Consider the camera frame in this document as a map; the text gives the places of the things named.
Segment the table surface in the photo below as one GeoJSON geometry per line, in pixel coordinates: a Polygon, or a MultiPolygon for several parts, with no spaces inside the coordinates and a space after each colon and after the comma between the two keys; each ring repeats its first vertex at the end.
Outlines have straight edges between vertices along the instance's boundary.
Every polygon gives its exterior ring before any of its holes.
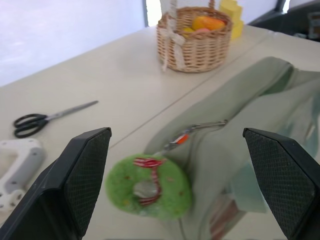
{"type": "MultiPolygon", "coordinates": [[[[274,56],[303,70],[319,70],[319,43],[246,26],[242,37],[232,41],[223,66],[205,73],[162,72],[155,33],[154,27],[143,29],[0,88],[1,140],[14,139],[12,122],[22,115],[53,114],[99,100],[94,106],[53,120],[33,136],[43,144],[46,159],[29,186],[59,157],[71,138],[101,127],[112,128],[106,176],[114,163],[142,152],[170,120],[260,59],[274,56]]],[[[227,237],[239,236],[284,238],[270,213],[249,213],[227,237]],[[247,231],[251,222],[257,227],[247,231]]],[[[84,239],[112,238],[171,239],[158,220],[114,208],[102,185],[84,239]]]]}

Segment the white plastic object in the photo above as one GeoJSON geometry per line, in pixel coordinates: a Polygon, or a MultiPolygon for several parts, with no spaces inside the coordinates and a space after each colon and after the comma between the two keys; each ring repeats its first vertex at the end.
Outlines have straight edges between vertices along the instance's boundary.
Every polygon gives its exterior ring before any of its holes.
{"type": "Polygon", "coordinates": [[[45,159],[45,152],[40,142],[33,138],[0,141],[0,151],[5,150],[17,155],[0,179],[0,212],[9,213],[26,194],[24,187],[45,159]]]}

